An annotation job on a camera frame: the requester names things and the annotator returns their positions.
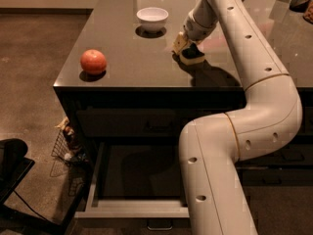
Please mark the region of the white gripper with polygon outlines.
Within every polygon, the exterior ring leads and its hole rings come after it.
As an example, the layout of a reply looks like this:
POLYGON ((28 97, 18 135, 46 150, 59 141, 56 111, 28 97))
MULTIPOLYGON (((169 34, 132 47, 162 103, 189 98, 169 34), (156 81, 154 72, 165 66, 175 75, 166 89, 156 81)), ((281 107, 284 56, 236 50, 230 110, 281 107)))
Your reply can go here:
POLYGON ((202 25, 196 21, 194 14, 190 12, 183 24, 184 32, 180 31, 173 42, 173 52, 179 55, 191 45, 191 42, 202 42, 215 30, 216 26, 216 18, 209 21, 208 25, 202 25))

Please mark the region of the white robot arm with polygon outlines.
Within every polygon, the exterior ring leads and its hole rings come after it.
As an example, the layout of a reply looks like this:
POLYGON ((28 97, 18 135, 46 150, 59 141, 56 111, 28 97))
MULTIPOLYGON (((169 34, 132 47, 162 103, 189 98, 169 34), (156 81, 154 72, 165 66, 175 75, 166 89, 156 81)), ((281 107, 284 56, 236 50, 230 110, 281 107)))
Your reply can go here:
POLYGON ((235 164, 287 145, 302 106, 289 72, 242 0, 200 0, 173 49, 204 40, 219 23, 246 95, 246 106, 184 126, 179 161, 193 235, 257 235, 235 164))

